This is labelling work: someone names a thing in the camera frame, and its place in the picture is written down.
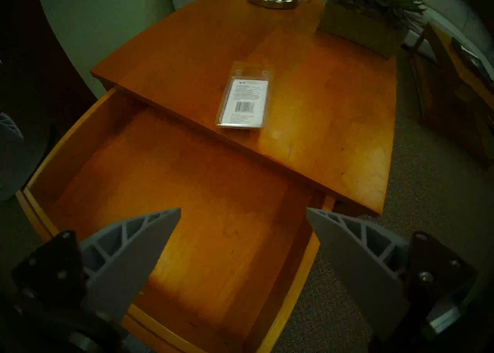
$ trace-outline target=open drawer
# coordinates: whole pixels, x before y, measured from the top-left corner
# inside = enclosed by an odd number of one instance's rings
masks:
[[[17,197],[43,240],[180,207],[122,325],[158,352],[270,351],[319,241],[308,206],[334,200],[111,89]]]

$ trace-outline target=plant pot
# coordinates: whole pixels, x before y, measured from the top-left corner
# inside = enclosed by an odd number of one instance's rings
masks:
[[[395,29],[365,8],[344,6],[327,0],[318,29],[365,46],[386,58],[393,57],[405,40],[408,29]]]

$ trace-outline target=product label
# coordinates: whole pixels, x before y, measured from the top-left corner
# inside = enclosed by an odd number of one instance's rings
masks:
[[[261,127],[268,81],[234,80],[220,126]]]

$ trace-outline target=green leaf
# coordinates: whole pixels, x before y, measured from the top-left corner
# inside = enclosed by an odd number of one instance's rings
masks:
[[[389,6],[388,1],[384,1],[384,0],[376,0],[376,2],[377,2],[379,5],[383,6],[383,7],[388,7],[388,6]]]

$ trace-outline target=blister package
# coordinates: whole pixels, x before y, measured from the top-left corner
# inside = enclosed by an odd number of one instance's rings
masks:
[[[260,128],[268,112],[272,71],[234,62],[216,116],[222,127]]]

